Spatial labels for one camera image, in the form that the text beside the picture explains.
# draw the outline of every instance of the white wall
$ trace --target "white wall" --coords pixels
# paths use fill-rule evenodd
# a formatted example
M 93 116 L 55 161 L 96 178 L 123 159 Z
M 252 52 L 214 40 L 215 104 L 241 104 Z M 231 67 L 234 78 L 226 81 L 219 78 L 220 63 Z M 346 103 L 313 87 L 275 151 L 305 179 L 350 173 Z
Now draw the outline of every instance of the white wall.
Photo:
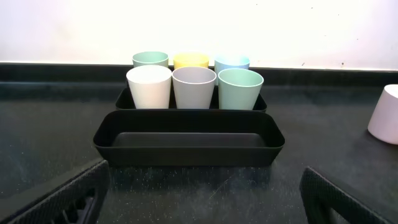
M 159 50 L 397 70 L 397 10 L 397 0 L 0 0 L 0 62 L 132 64 Z

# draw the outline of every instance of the empty black tray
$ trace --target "empty black tray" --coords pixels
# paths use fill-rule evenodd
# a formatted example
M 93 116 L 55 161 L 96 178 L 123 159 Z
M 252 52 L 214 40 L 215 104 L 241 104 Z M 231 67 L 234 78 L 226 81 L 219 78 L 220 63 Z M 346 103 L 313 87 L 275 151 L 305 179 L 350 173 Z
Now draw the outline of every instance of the empty black tray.
M 119 95 L 119 98 L 116 102 L 116 108 L 118 110 L 126 110 L 126 109 L 136 109 L 134 101 L 132 100 L 131 92 L 129 88 L 125 88 Z M 172 87 L 170 91 L 170 103 L 169 109 L 177 109 L 177 104 L 175 102 L 174 89 Z M 218 86 L 215 86 L 213 91 L 213 96 L 211 97 L 210 109 L 218 110 Z M 266 112 L 267 104 L 262 99 L 261 95 L 257 97 L 256 104 L 254 104 L 254 111 L 262 111 Z
M 268 166 L 285 139 L 259 111 L 119 110 L 93 142 L 110 166 Z

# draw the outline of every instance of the green cup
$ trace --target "green cup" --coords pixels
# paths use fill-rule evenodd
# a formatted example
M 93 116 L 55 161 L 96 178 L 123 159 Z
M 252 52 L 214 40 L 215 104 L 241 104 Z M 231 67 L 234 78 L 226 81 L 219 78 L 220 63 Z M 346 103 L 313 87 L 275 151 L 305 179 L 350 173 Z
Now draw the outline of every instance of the green cup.
M 141 52 L 132 56 L 134 67 L 143 65 L 160 65 L 169 67 L 169 56 L 163 52 Z
M 218 74 L 218 99 L 222 110 L 253 110 L 263 77 L 243 68 L 228 68 Z

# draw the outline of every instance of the black table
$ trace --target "black table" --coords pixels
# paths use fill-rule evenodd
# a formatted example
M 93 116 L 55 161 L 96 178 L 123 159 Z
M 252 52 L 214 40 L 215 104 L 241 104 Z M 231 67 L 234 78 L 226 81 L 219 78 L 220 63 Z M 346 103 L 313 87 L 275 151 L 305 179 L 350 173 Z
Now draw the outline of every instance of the black table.
M 1 83 L 0 198 L 100 155 L 91 145 L 125 83 Z M 398 147 L 366 130 L 382 87 L 263 86 L 286 144 L 270 167 L 111 169 L 98 223 L 306 223 L 314 166 L 398 207 Z

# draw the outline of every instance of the plastic cup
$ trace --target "plastic cup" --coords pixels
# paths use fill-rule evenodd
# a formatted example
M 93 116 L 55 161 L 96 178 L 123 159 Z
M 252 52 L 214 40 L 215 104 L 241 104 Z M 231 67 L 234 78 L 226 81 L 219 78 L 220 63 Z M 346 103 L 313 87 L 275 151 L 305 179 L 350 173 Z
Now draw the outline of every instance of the plastic cup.
M 208 109 L 216 73 L 209 68 L 183 67 L 173 71 L 173 87 L 178 109 Z
M 182 67 L 209 67 L 209 57 L 201 53 L 180 53 L 174 56 L 174 69 Z
M 218 55 L 215 58 L 214 70 L 218 75 L 220 71 L 227 68 L 244 68 L 249 69 L 249 58 L 242 55 Z
M 134 67 L 143 65 L 160 65 L 169 67 L 169 56 L 163 52 L 141 52 L 132 56 Z
M 172 71 L 160 65 L 145 65 L 127 72 L 127 81 L 137 109 L 167 109 Z
M 227 68 L 218 74 L 218 99 L 222 110 L 252 110 L 263 77 L 243 68 Z
M 398 85 L 386 85 L 368 125 L 376 138 L 398 144 Z

